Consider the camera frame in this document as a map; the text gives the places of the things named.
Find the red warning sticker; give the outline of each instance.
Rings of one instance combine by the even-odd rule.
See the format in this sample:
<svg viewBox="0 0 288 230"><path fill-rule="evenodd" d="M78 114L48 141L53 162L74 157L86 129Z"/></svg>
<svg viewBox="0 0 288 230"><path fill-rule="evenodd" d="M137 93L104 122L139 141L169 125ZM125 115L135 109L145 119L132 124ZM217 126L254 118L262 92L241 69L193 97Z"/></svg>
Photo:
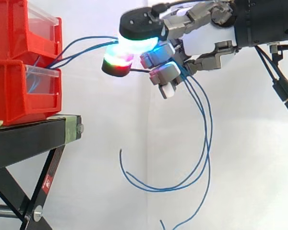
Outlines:
<svg viewBox="0 0 288 230"><path fill-rule="evenodd" d="M42 189L44 190L46 195L48 195L48 193L49 193L49 190L50 190L51 185L52 185L52 181L53 181L53 177L51 177L47 174L45 177L45 180L43 182L43 186L42 186Z"/></svg>

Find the white wall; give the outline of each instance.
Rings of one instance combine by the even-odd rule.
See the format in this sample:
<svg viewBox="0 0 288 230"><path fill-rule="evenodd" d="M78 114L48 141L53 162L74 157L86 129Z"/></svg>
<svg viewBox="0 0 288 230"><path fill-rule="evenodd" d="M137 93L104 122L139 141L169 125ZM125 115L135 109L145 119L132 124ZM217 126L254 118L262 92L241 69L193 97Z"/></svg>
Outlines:
<svg viewBox="0 0 288 230"><path fill-rule="evenodd" d="M82 36L114 35L120 16L144 0L32 0L63 19L64 46ZM67 55L105 40L75 45ZM44 214L54 230L146 230L147 195L132 189L119 167L146 177L146 134L150 83L139 74L124 79L101 71L105 49L93 51L63 69L63 112L80 114L83 138L66 147ZM46 155L10 167L29 195ZM0 218L0 230L20 222Z"/></svg>
<svg viewBox="0 0 288 230"><path fill-rule="evenodd" d="M281 67L288 76L288 52ZM255 50L243 49L224 69L195 77L214 114L212 181L203 209L179 229L288 229L288 111ZM154 90L149 117L148 181L176 185L199 159L201 116L181 86L166 101ZM163 219L170 230L191 216L206 183L207 174L185 191L150 194L148 229L160 230Z"/></svg>

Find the black metal table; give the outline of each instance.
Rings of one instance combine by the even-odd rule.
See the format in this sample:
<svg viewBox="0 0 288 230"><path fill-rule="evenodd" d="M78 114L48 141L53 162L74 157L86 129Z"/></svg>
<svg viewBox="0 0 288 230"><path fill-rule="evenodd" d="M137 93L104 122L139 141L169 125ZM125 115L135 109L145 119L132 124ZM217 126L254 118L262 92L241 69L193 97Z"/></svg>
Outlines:
<svg viewBox="0 0 288 230"><path fill-rule="evenodd" d="M0 217L17 218L20 230L52 230L42 217L43 207L67 143L81 138L80 116L58 115L42 122L0 127ZM49 151L31 199L7 166Z"/></svg>

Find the blue wire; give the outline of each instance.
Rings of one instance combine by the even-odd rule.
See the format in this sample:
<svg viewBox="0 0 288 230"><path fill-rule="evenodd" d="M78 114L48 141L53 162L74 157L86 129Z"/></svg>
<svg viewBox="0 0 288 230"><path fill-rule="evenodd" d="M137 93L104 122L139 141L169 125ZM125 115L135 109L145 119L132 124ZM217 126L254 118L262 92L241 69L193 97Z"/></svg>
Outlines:
<svg viewBox="0 0 288 230"><path fill-rule="evenodd" d="M181 69L181 72L183 73L183 75L187 75L186 70L184 70L184 69L183 69L182 67L180 67L180 66L179 66L179 68ZM210 143L208 144L208 140L207 140L207 121L206 121L206 115L205 115L205 112L204 112L204 106L203 106L203 104L202 104L202 102L201 102L198 94L196 93L196 91L195 91L195 89L193 88L192 85L191 85L191 87L192 87L192 90L193 90L194 94L196 95L197 99L199 100L199 103L198 103L197 100L196 100L196 98L191 94L192 97L193 97L193 99L195 100L197 106L199 107L202 115L203 115L204 127L205 127L205 143L207 143L207 151L210 151L211 141L210 141ZM187 185L185 185L185 186L182 186L182 187L180 187L180 188L177 188L177 187L175 186L175 187L171 187L171 188L159 189L159 188L155 188L155 187L146 185L145 183L143 183L142 181L140 181L139 179L137 179L137 178L136 178L134 175L132 175L131 173L126 172L126 171L124 170L124 167L123 167L123 165L122 165L121 162L122 162L122 159L121 159L121 152L120 152L120 165L121 165L122 172L123 172L125 178L128 180L128 182L131 183L133 186L135 186L135 187L137 187L137 188L139 188L139 189L141 189L141 190L144 190L144 191L146 191L146 192L151 192L151 193L164 193L164 192L178 191L178 190L187 188L187 187L193 185L194 183L196 183L196 182L200 179L200 177L203 175L203 173L204 173L204 170L205 170L206 165L207 165L207 163L208 163L208 156L207 156L207 158L206 158L206 160L205 160L204 167L203 167L200 175L199 175L193 182L191 182L191 183L189 183L189 184L187 184ZM128 177L127 175L131 176L131 177L132 177L133 179L135 179L137 182L139 182L140 184L142 184L142 185L144 185L145 187L150 188L150 189L152 189L152 190L148 190L148 189L139 187L138 185L136 185L135 183L133 183L133 182L129 179L129 177Z"/></svg>
<svg viewBox="0 0 288 230"><path fill-rule="evenodd" d="M212 110L211 110L211 104L210 101L208 99L208 96L206 94L206 92L204 91L204 89L202 88L202 86L200 85L200 83L193 77L190 76L192 78L192 80L200 87L201 91L203 92L206 100L207 100L207 104L208 104L208 109L209 109L209 116L210 116L210 122L211 122L211 133L210 133L210 142L209 142L209 149L211 147L211 143L212 143L212 136L213 136L213 117L212 117ZM199 210L202 208L206 198L207 198L207 194L210 188L210 181L211 181L211 163L210 163L210 157L209 157L209 153L207 153L208 156L208 184L207 184L207 188L204 194L204 197L199 205L199 207L197 208L197 210L195 211L195 213L188 219L186 219L185 221L183 221L182 223L176 225L173 230L177 229L178 227L180 227L181 225L189 222L190 220L192 220L199 212Z"/></svg>
<svg viewBox="0 0 288 230"><path fill-rule="evenodd" d="M115 42L106 42L106 43L102 43L102 44L99 44L99 45L96 45L96 46L92 46L92 47L90 47L90 48L88 48L88 49L85 49L84 51L82 51L82 52L80 52L80 53L78 53L78 54L75 54L75 55L72 55L72 56L70 56L70 57L67 57L67 58L65 58L64 60L62 60L62 61L65 61L65 60L67 60L68 58L70 58L67 62L65 62L64 64L62 64L62 65L59 65L59 66L56 66L56 67L50 67L50 68L48 68L48 69L59 69L59 68L61 68L61 67L63 67L63 66L66 66L68 63L70 63L72 60L74 60L75 58L77 58L77 57L79 57L80 55L82 55L82 54L85 54L85 53L87 53L87 52L89 52L89 51L92 51L92 50L95 50L95 49L98 49L98 48L101 48L101 47L104 47L104 46L109 46L109 45L113 45L113 44L117 44L118 42L117 41L115 41Z"/></svg>
<svg viewBox="0 0 288 230"><path fill-rule="evenodd" d="M206 120L203 104L201 103L201 100L200 100L200 98L198 97L198 95L197 95L194 87L192 86L192 84L190 83L190 81L186 78L186 77L189 75L188 72L187 72L184 68L182 68L180 65L178 65L178 66L179 66L179 68L180 68L180 70L181 70L181 72L182 72L182 76L183 76L183 78L184 78L184 80L185 80L184 83L185 83L185 85L186 85L189 93L191 94L192 98L194 99L194 101L196 102L196 104L197 104L197 106L199 107L200 111L202 112L202 115L203 115L204 120ZM207 141L207 138L205 138L205 143L207 142L207 157L206 157L205 165L204 165L204 167L203 167L203 170L204 170L204 169L205 169L205 166L206 166L206 163L208 162L208 184L207 184L207 189L206 189L206 191L205 191L204 197L203 197L203 199L202 199L199 207L197 208L196 212L195 212L190 218L188 218L188 219L186 219L185 221L183 221L182 223L176 225L173 230L175 230L175 229L177 229L178 227L180 227L181 225L189 222L190 220L192 220L192 219L197 215L197 213L199 212L199 210L201 209L201 207L203 206L203 204L204 204L204 202L205 202L205 200L206 200L206 197L207 197L207 194L208 194L208 191L209 191L209 188L210 188L210 181L211 181L211 163L210 163L210 157L209 157L210 148L211 148L211 143L212 143L212 136L213 136L213 117L212 117L211 104L210 104L210 101L209 101L209 98L208 98L206 92L204 91L204 89L202 88L202 86L200 85L200 83L199 83L193 76L190 76L190 77L191 77L192 80L200 87L201 91L203 92L203 94L204 94L204 96L205 96L205 98L206 98L206 100L207 100L208 109L209 109L209 116L210 116L210 122L211 122L211 133L210 133L209 143L208 143L208 141ZM193 93L194 93L195 96L199 99L199 103L197 102L195 96L192 94L192 92L191 92L191 90L190 90L190 88L189 88L188 85L190 85L190 87L192 88ZM128 180L132 185L136 186L137 188L139 188L139 189L141 189L141 190L149 191L149 192L156 192L156 191L154 191L154 190L151 191L151 190L147 190L147 189L144 189L144 188L142 188L142 187L139 187L138 185L134 184L134 183L128 178L128 176L127 176L127 174L126 174L126 172L125 172L125 170L124 170L124 168L123 168L123 166L122 166L122 161L121 161L121 154L122 154L122 152L121 152L121 151L120 151L120 166L121 166L122 171L123 171L123 174L124 174L124 176L127 178L127 180ZM162 229L165 230L165 225L164 225L163 221L160 221L160 223L161 223Z"/></svg>
<svg viewBox="0 0 288 230"><path fill-rule="evenodd" d="M36 61L34 62L34 64L33 64L34 67L37 66L39 60L40 60L40 56L38 56L38 58L37 58ZM39 85L39 83L40 83L40 79L37 80L36 75L34 75L33 84L32 84L32 86L31 86L31 88L29 89L28 93L34 92L34 90L37 88L37 86Z"/></svg>
<svg viewBox="0 0 288 230"><path fill-rule="evenodd" d="M162 226L162 230L166 230L166 229L165 229L165 225L164 225L164 223L163 223L162 220L160 220L160 224L161 224L161 226Z"/></svg>
<svg viewBox="0 0 288 230"><path fill-rule="evenodd" d="M66 46L66 48L56 57L56 59L54 59L54 61L49 64L46 68L49 69L51 68L53 65L56 64L56 62L59 60L59 58L66 52L66 50L68 50L73 44L83 41L83 40L87 40L87 39L96 39L96 38L109 38L109 39L115 39L117 40L117 37L112 37L112 36L88 36L88 37L82 37L79 39L74 40L73 42L71 42L68 46Z"/></svg>

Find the red storage drawer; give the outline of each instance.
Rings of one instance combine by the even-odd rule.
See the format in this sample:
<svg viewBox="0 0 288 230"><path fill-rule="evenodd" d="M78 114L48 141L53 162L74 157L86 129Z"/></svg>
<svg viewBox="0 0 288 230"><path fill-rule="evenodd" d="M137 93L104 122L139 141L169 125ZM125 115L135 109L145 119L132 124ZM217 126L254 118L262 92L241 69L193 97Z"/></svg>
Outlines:
<svg viewBox="0 0 288 230"><path fill-rule="evenodd" d="M27 0L0 0L0 59L45 67L62 52L62 23Z"/></svg>
<svg viewBox="0 0 288 230"><path fill-rule="evenodd" d="M0 61L0 122L4 126L45 120L61 111L61 71Z"/></svg>

